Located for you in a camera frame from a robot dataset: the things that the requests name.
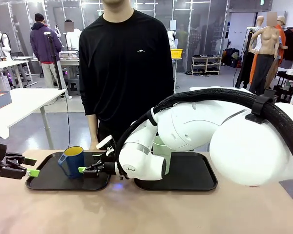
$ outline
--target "black tray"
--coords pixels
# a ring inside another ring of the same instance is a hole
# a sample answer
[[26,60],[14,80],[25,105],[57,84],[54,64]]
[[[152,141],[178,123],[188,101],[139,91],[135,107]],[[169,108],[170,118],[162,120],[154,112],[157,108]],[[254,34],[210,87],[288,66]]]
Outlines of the black tray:
[[196,152],[173,152],[169,172],[161,180],[135,179],[136,185],[151,191],[210,191],[217,178],[207,158]]
[[[110,175],[101,173],[98,178],[77,178],[69,179],[58,166],[58,160],[63,152],[56,152],[44,159],[37,167],[40,170],[38,177],[29,177],[26,186],[35,190],[77,190],[77,191],[98,191],[104,189],[110,180]],[[85,166],[99,160],[99,156],[92,156],[92,152],[84,152]]]

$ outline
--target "white wall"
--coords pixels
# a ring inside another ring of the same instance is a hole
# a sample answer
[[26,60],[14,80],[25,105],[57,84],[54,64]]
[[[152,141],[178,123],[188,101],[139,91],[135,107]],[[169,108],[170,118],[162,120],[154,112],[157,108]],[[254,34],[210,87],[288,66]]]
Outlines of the white wall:
[[287,26],[293,27],[293,0],[273,0],[272,11],[286,11]]
[[255,21],[255,13],[237,12],[232,13],[230,18],[230,28],[228,38],[231,41],[231,48],[236,48],[242,52],[245,39],[246,28],[252,27]]

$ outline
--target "person's hand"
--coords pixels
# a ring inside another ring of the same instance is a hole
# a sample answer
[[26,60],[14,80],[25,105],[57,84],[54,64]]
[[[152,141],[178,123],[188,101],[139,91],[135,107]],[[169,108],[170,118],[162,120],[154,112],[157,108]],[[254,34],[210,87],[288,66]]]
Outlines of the person's hand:
[[98,150],[97,147],[96,147],[97,144],[99,144],[98,139],[92,140],[91,143],[90,143],[89,150],[90,151],[97,151]]

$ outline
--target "microphone stand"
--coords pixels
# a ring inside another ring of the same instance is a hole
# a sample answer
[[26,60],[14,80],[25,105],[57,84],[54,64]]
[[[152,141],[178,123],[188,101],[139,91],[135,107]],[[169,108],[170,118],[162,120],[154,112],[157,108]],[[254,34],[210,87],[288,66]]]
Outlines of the microphone stand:
[[49,46],[50,46],[50,52],[51,52],[51,57],[53,59],[53,64],[54,64],[54,68],[55,68],[55,74],[57,76],[57,82],[58,82],[58,87],[59,89],[63,89],[62,84],[61,84],[61,79],[60,79],[60,73],[59,73],[59,67],[57,64],[57,57],[54,53],[54,46],[53,46],[53,39],[51,37],[51,34],[45,34],[47,36],[47,39],[49,41]]

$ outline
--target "shoe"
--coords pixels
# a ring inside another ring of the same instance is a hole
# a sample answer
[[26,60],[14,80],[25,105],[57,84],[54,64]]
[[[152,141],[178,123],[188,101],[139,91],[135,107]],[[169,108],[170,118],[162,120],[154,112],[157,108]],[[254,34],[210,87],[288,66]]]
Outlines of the shoe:
[[73,99],[72,96],[67,96],[66,98],[65,97],[61,98],[62,101],[71,100],[71,99]]

